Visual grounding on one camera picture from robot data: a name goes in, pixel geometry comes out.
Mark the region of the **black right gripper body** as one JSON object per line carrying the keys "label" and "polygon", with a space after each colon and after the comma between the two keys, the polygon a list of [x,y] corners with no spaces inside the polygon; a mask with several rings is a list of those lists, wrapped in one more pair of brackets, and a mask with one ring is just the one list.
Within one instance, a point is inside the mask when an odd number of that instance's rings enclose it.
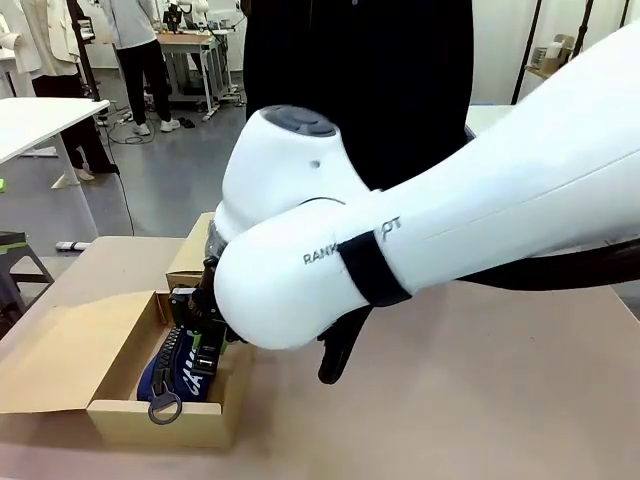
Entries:
{"label": "black right gripper body", "polygon": [[224,336],[226,323],[219,312],[214,292],[217,257],[207,257],[199,283],[194,286],[177,285],[169,297],[174,322],[202,336]]}

